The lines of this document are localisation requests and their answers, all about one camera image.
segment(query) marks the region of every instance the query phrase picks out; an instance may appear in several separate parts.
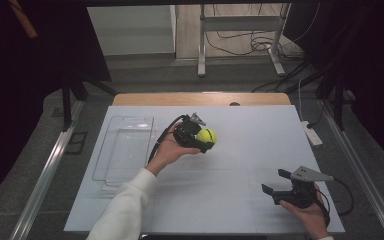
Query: clear plastic container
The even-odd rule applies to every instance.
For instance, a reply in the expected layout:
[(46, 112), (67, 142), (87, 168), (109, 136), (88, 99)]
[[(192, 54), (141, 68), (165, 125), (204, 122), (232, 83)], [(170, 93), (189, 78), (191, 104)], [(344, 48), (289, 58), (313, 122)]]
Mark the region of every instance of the clear plastic container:
[(153, 123), (153, 117), (111, 118), (92, 177), (102, 190), (117, 189), (146, 165)]

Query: tennis ball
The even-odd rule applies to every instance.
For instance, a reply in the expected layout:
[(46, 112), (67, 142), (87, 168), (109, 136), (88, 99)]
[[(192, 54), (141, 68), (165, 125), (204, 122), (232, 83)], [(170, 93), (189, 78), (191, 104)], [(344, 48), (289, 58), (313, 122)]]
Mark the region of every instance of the tennis ball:
[(198, 134), (196, 135), (196, 140), (201, 141), (203, 143), (216, 143), (217, 142), (217, 135), (216, 133), (208, 128), (201, 129)]

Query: metal frame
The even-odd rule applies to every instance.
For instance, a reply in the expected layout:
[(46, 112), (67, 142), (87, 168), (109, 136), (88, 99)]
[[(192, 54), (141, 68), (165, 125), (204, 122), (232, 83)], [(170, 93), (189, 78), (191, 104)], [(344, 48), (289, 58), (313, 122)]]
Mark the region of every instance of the metal frame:
[(384, 228), (384, 198), (381, 193), (376, 188), (372, 179), (370, 178), (369, 173), (366, 171), (362, 159), (356, 152), (356, 150), (351, 145), (348, 137), (344, 131), (342, 131), (333, 119), (332, 109), (329, 104), (324, 104), (323, 101), (320, 101), (320, 104), (324, 106), (323, 114), (327, 119), (333, 133), (335, 134), (336, 139), (338, 140), (339, 145), (341, 146), (344, 153), (347, 155), (347, 159), (351, 165), (351, 168), (357, 177), (360, 185), (365, 192), (367, 198), (372, 204), (373, 209), (375, 210), (380, 223)]
[(45, 167), (43, 168), (42, 173), (40, 174), (39, 179), (37, 180), (30, 198), (27, 201), (27, 204), (24, 207), (24, 210), (21, 213), (17, 224), (15, 225), (15, 228), (10, 237), (11, 240), (27, 238), (36, 215), (39, 212), (40, 206), (42, 205), (43, 199), (45, 198), (46, 192), (48, 191), (55, 172), (58, 168), (62, 155), (64, 154), (65, 148), (70, 141), (74, 128), (77, 125), (77, 119), (83, 108), (83, 104), (84, 102), (82, 101), (76, 101), (74, 104), (72, 110), (73, 120), (71, 121), (67, 131), (61, 132), (60, 136), (58, 137), (58, 140), (52, 149), (52, 152), (45, 164)]
[(204, 4), (201, 4), (200, 15), (200, 38), (198, 53), (198, 76), (205, 76), (205, 32), (214, 31), (275, 31), (272, 44), (268, 47), (268, 53), (273, 62), (278, 76), (284, 76), (285, 70), (279, 61), (277, 46), (283, 27), (285, 26), (286, 16), (289, 10), (289, 3), (285, 3), (280, 16), (214, 16), (206, 17)]

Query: white power outlet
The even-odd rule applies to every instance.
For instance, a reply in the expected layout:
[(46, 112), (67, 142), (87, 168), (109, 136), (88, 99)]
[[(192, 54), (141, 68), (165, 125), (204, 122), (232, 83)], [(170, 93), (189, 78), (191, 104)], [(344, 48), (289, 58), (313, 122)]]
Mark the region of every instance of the white power outlet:
[(311, 143), (311, 146), (317, 147), (323, 144), (316, 131), (312, 128), (307, 128), (308, 121), (302, 121), (301, 124), (305, 134), (307, 135), (308, 141)]

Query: hand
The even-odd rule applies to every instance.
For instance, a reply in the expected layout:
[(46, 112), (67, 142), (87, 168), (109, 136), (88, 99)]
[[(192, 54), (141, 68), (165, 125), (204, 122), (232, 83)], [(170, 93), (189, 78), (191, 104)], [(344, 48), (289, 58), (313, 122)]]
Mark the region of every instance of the hand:
[[(319, 190), (319, 186), (317, 186), (317, 184), (314, 184), (314, 186), (317, 190)], [(321, 203), (323, 203), (323, 199), (319, 192), (317, 192), (317, 198)], [(311, 239), (320, 239), (329, 236), (323, 212), (317, 204), (313, 203), (310, 207), (301, 209), (281, 200), (280, 205), (301, 220), (305, 230), (310, 234)]]
[(146, 169), (155, 176), (157, 176), (167, 165), (177, 161), (181, 156), (185, 154), (198, 154), (201, 152), (198, 148), (185, 148), (177, 143), (176, 139), (174, 139), (173, 131), (180, 124), (181, 123), (176, 123), (170, 128), (164, 140), (158, 147), (157, 153), (149, 162), (148, 166), (146, 166)]

